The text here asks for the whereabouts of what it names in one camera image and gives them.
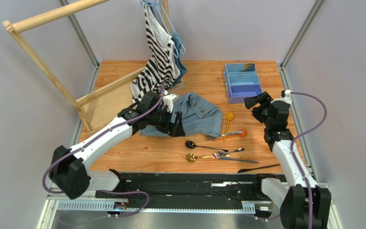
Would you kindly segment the gold metal spoon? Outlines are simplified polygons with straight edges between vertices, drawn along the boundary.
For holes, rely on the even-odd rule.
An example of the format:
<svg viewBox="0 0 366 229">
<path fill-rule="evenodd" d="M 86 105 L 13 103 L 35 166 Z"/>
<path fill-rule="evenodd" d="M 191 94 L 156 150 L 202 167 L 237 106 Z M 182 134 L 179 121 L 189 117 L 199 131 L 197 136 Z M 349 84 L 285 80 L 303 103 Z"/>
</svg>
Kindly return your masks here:
<svg viewBox="0 0 366 229">
<path fill-rule="evenodd" d="M 217 156 L 217 155 L 210 155 L 210 156 L 197 156 L 197 155 L 194 155 L 194 154 L 188 154 L 186 156 L 186 159 L 189 161 L 189 162 L 195 162 L 197 161 L 198 159 L 201 159 L 201 158 L 208 158 L 208 159 L 217 159 L 217 158 L 221 158 L 221 157 L 227 157 L 227 156 L 230 156 L 231 154 L 223 154 L 222 156 Z"/>
</svg>

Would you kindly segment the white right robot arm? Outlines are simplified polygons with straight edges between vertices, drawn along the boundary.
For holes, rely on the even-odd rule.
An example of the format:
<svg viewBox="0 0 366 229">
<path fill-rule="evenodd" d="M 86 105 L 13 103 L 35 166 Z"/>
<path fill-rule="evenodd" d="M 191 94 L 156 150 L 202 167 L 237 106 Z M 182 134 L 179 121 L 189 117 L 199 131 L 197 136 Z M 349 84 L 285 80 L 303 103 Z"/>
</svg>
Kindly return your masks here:
<svg viewBox="0 0 366 229">
<path fill-rule="evenodd" d="M 313 128 L 293 136 L 288 118 L 295 93 L 284 90 L 278 99 L 264 92 L 244 99 L 244 105 L 253 117 L 265 125 L 264 140 L 278 159 L 284 172 L 287 186 L 266 176 L 260 180 L 261 192 L 279 208 L 279 219 L 285 229 L 326 229 L 332 196 L 325 187 L 320 187 L 303 163 L 296 146 L 296 140 L 316 130 L 326 119 Z"/>
</svg>

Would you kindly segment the silver metal fork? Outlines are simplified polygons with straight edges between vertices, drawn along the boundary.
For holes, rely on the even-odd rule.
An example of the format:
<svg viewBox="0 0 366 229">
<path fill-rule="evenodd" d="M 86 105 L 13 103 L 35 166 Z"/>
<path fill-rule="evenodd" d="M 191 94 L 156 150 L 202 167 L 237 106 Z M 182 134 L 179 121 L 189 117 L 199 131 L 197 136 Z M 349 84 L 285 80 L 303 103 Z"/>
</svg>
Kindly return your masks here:
<svg viewBox="0 0 366 229">
<path fill-rule="evenodd" d="M 220 157 L 230 156 L 232 153 L 242 152 L 244 150 L 245 150 L 244 148 L 239 148 L 239 149 L 232 150 L 229 152 L 215 152 L 215 153 L 211 154 L 211 158 L 216 159 L 216 158 L 220 158 Z"/>
</svg>

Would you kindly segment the orange plastic spoon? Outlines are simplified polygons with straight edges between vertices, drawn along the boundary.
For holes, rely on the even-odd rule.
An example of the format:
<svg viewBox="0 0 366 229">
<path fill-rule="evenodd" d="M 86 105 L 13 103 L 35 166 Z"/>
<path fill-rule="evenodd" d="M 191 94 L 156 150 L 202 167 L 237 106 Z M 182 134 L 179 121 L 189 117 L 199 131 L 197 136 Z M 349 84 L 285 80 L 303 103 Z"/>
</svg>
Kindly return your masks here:
<svg viewBox="0 0 366 229">
<path fill-rule="evenodd" d="M 213 141 L 220 141 L 221 139 L 228 139 L 231 137 L 246 137 L 247 136 L 247 131 L 245 129 L 239 130 L 239 131 L 235 131 L 235 132 L 229 132 L 227 134 L 222 134 L 219 135 L 216 139 L 214 139 Z"/>
</svg>

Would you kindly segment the silver metal knife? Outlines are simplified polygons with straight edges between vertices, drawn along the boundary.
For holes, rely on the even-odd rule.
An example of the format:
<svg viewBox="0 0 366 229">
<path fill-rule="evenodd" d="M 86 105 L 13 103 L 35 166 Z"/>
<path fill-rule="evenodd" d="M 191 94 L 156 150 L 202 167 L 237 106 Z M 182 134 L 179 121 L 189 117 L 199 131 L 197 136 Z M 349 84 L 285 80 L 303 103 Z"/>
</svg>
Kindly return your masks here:
<svg viewBox="0 0 366 229">
<path fill-rule="evenodd" d="M 240 130 L 240 131 L 229 132 L 227 134 L 222 134 L 222 135 L 219 135 L 218 137 L 213 137 L 213 136 L 210 136 L 210 135 L 205 135 L 204 138 L 205 138 L 205 140 L 213 141 L 213 140 L 216 140 L 219 137 L 226 137 L 226 136 L 238 135 L 238 134 L 242 134 L 242 133 L 243 133 L 243 130 Z"/>
</svg>

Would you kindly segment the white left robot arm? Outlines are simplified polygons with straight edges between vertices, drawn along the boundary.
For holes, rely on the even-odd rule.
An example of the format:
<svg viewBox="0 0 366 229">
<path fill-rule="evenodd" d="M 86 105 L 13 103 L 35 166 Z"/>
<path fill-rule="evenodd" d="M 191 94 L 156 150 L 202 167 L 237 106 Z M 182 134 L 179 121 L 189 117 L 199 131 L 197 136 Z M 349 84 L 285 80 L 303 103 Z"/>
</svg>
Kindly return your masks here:
<svg viewBox="0 0 366 229">
<path fill-rule="evenodd" d="M 122 109 L 105 127 L 88 139 L 66 148 L 55 149 L 47 177 L 58 193 L 77 199 L 87 191 L 115 191 L 121 174 L 114 169 L 92 171 L 90 167 L 116 144 L 148 126 L 172 137 L 185 136 L 182 113 L 174 111 L 179 96 L 145 93 L 141 101 Z"/>
</svg>

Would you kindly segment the black metal spoon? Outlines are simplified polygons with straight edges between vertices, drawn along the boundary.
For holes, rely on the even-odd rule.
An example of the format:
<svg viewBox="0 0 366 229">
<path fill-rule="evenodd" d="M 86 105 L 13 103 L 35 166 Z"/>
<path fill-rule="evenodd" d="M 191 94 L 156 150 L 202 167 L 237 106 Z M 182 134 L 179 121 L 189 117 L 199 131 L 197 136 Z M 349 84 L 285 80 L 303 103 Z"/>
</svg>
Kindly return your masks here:
<svg viewBox="0 0 366 229">
<path fill-rule="evenodd" d="M 228 150 L 226 149 L 219 149 L 219 148 L 214 148 L 214 147 L 208 147 L 208 146 L 200 146 L 200 145 L 197 145 L 195 142 L 193 141 L 186 141 L 185 142 L 185 146 L 187 148 L 190 148 L 190 149 L 195 149 L 197 147 L 201 147 L 201 148 L 207 148 L 207 149 L 211 149 L 211 150 L 215 150 L 215 151 L 218 151 L 218 152 L 229 152 Z"/>
</svg>

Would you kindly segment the dark blue plastic spoon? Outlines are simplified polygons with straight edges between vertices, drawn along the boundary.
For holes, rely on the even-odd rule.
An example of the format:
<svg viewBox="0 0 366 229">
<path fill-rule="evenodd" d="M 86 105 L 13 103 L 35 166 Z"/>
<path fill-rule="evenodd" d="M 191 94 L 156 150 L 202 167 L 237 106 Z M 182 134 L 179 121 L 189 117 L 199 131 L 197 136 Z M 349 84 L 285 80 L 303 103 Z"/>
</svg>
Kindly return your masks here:
<svg viewBox="0 0 366 229">
<path fill-rule="evenodd" d="M 246 68 L 250 65 L 250 64 L 254 64 L 253 62 L 252 63 L 247 63 L 244 68 L 242 70 L 240 70 L 240 72 L 249 72 L 246 70 Z"/>
</svg>

